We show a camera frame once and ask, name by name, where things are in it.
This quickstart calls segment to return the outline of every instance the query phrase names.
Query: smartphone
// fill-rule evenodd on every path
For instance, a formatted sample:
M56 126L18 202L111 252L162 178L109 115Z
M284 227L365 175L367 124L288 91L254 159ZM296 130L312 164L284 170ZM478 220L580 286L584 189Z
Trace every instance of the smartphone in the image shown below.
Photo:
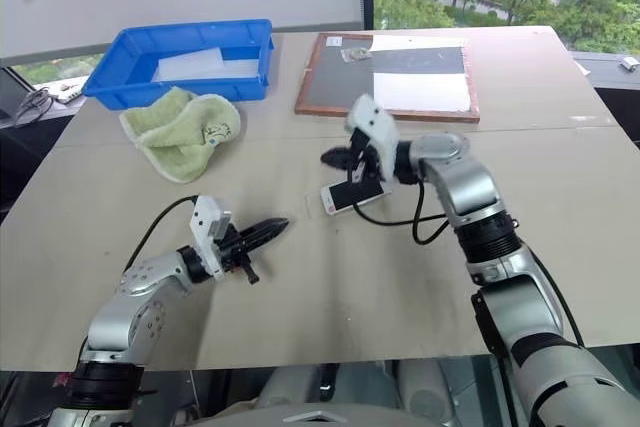
M375 179L364 179L355 184L344 181L320 189L322 205L329 215L351 209L354 203L363 205L389 193L389 185Z

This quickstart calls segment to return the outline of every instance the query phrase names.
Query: green towel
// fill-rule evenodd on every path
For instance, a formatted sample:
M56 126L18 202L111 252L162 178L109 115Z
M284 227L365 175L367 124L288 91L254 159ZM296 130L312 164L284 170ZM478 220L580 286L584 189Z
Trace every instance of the green towel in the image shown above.
M240 115L224 97L173 87L149 107L120 114L127 137L173 182L198 178L218 144L240 132Z

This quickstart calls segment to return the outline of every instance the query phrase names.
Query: beige tabletop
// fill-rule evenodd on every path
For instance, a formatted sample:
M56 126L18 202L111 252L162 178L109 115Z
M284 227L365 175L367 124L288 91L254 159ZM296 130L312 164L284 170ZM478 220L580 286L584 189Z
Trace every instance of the beige tabletop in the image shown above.
M420 33L469 39L481 121L402 122L400 130L466 131L586 343L638 341L637 149L549 28ZM253 256L261 282L229 275L174 304L152 368L485 352L469 303L475 287L450 231L420 247L408 227L324 214L318 190L340 174L319 156L346 135L340 119L293 114L314 38L274 36L267 99L238 104L242 136L216 151L192 184L160 177L126 140L117 112L87 101L0 227L0 368L71 369L151 220L193 193L220 198L239 227L270 216L291 225ZM416 196L396 186L368 210L407 218ZM424 212L441 212L434 195ZM167 216L142 256L188 243L189 214L184 206Z

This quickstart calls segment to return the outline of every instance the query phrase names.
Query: wooden frame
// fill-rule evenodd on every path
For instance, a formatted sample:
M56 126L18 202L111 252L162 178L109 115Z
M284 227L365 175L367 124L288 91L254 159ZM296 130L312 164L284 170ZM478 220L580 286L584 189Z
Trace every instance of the wooden frame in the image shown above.
M344 117L349 111L349 107L345 106L327 106L327 105L312 105L306 104L305 99L309 93L309 88L313 81L315 68L320 59L320 54L327 43L327 37L340 36L346 39L354 40L369 40L373 39L373 34L332 34L332 33L320 33L316 39L311 57L305 68L304 76L302 78L302 85L298 98L296 99L295 113L296 114L308 114L308 115L323 115L329 117ZM464 62L465 76L467 79L467 85L469 87L469 95L471 97L471 109L468 112L442 112L442 111L425 111L425 110L392 110L388 111L397 119L400 120L421 120L430 122L466 122L466 123L478 123L480 121L480 111L478 108L478 100L476 96L475 87L473 84L473 78L471 76L471 63L469 60L469 53L466 46L462 47L462 56Z

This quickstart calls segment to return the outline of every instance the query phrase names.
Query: blue plastic tray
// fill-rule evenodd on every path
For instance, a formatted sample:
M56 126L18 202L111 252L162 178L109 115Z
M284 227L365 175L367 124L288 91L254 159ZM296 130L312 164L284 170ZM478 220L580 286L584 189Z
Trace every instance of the blue plastic tray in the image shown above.
M220 47L224 60L258 59L258 75L240 79L151 82L164 57ZM219 94L230 101L264 99L269 85L271 22L266 19L156 25L125 29L84 85L108 109L152 104L173 86L194 94Z

